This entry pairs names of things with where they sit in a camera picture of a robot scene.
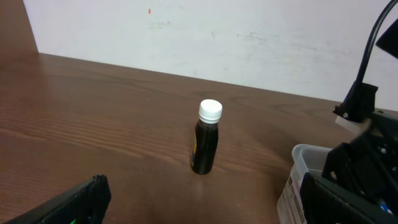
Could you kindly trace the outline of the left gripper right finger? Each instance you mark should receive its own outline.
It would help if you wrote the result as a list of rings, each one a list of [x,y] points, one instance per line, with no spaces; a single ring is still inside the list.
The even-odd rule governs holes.
[[[308,172],[300,196],[308,224],[397,224],[396,215]]]

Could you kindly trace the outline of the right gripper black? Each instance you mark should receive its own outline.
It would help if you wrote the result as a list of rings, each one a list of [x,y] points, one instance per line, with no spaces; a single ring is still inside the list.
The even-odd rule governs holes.
[[[328,153],[322,177],[376,205],[397,205],[397,118],[379,110],[361,123],[335,123],[356,137]]]

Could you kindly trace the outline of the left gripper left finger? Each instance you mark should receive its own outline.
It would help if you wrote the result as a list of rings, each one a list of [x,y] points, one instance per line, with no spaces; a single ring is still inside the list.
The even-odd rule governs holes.
[[[111,201],[105,175],[94,175],[6,224],[101,224]]]

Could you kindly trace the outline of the blue fever patch packet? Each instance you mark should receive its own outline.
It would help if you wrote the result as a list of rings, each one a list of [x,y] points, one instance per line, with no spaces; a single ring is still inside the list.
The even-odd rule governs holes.
[[[383,211],[385,211],[385,212],[387,212],[387,213],[392,214],[392,211],[389,209],[387,203],[386,203],[383,199],[380,199],[380,200],[378,201],[378,207],[379,207],[381,210],[383,210]]]

